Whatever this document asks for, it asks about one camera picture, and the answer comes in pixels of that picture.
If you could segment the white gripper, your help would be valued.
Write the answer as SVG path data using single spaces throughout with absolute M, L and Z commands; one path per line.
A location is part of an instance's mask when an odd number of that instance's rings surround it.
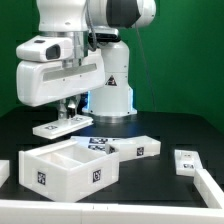
M 81 99 L 78 94 L 104 85 L 105 71 L 101 50 L 90 52 L 81 66 L 70 68 L 64 68 L 61 61 L 22 61 L 17 67 L 16 82 L 18 98 L 28 106 L 40 106 L 73 96 L 68 104 L 69 117 L 73 118 Z M 60 102 L 58 119 L 66 118 L 65 104 Z

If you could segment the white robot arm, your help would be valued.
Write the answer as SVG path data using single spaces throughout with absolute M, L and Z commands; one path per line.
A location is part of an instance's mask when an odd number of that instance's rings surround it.
M 149 25 L 155 0 L 36 0 L 40 34 L 16 49 L 19 100 L 39 106 L 88 94 L 85 114 L 100 120 L 135 115 L 122 28 Z

